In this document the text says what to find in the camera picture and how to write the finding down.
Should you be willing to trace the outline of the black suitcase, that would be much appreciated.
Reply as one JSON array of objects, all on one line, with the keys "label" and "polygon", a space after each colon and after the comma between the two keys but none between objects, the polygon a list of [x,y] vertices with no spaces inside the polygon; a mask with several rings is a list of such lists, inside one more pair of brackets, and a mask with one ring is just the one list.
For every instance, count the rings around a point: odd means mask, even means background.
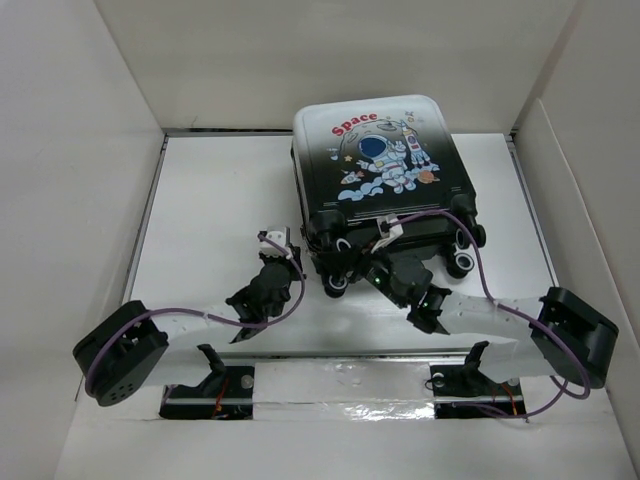
[{"label": "black suitcase", "polygon": [[401,95],[306,106],[290,150],[301,234],[325,293],[358,282],[359,261],[379,239],[376,218],[395,214],[404,234],[386,253],[442,257],[447,273],[475,266],[483,247],[476,191],[437,103]]}]

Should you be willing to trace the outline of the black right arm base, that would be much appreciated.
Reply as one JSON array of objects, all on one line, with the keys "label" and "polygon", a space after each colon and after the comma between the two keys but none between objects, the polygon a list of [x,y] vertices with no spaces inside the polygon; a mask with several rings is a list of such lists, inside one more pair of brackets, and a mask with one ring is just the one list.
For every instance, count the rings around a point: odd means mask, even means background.
[{"label": "black right arm base", "polygon": [[476,343],[462,364],[430,366],[425,388],[433,394],[436,419],[516,417],[527,413],[519,381],[496,383],[479,371],[488,341]]}]

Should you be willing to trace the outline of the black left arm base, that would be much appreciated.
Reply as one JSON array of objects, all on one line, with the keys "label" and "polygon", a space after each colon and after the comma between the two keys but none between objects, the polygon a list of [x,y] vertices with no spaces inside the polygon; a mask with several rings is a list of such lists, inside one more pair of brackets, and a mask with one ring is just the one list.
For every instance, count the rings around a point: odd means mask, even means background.
[{"label": "black left arm base", "polygon": [[159,417],[164,420],[251,420],[255,368],[226,366],[209,344],[200,344],[197,349],[208,361],[208,375],[195,386],[166,386]]}]

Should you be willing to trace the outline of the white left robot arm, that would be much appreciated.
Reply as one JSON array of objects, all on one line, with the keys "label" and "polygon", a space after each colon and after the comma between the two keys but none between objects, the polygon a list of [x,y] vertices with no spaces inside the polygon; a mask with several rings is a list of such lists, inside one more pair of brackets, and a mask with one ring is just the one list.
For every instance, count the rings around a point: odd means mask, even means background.
[{"label": "white left robot arm", "polygon": [[301,249],[278,247],[274,256],[259,255],[263,267],[250,283],[225,303],[238,318],[189,308],[149,310],[140,300],[122,304],[73,348],[73,357],[85,377],[85,392],[99,406],[118,404],[136,392],[169,347],[169,334],[154,319],[164,315],[200,317],[237,327],[235,343],[249,340],[288,318],[305,293]]}]

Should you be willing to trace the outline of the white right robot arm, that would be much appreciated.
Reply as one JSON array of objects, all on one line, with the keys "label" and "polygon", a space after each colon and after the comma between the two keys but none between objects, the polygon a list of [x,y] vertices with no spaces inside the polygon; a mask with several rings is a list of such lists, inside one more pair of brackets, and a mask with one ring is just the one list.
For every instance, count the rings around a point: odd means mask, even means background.
[{"label": "white right robot arm", "polygon": [[423,333],[485,336],[461,371],[474,393],[514,377],[556,375],[591,389],[606,383],[619,329],[568,289],[524,299],[468,296],[433,284],[414,255],[375,254],[365,278]]}]

